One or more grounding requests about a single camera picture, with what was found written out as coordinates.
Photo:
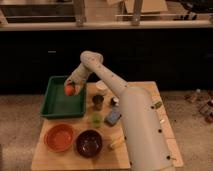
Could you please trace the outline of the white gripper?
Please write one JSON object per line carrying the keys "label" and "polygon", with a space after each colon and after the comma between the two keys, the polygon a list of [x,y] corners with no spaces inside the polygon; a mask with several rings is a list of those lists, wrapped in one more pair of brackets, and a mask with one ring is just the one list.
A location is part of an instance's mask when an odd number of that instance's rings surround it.
{"label": "white gripper", "polygon": [[66,79],[64,82],[64,86],[72,85],[74,87],[74,94],[77,95],[80,93],[81,89],[86,84],[88,79],[88,72],[87,69],[83,64],[80,64]]}

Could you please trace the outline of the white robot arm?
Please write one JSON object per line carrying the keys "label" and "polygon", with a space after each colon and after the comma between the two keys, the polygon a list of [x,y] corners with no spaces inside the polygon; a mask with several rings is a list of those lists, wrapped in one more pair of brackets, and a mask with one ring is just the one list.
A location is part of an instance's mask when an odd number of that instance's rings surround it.
{"label": "white robot arm", "polygon": [[175,171],[151,94],[132,86],[103,65],[103,56],[83,51],[80,65],[64,82],[74,83],[77,93],[95,73],[119,99],[121,122],[132,171]]}

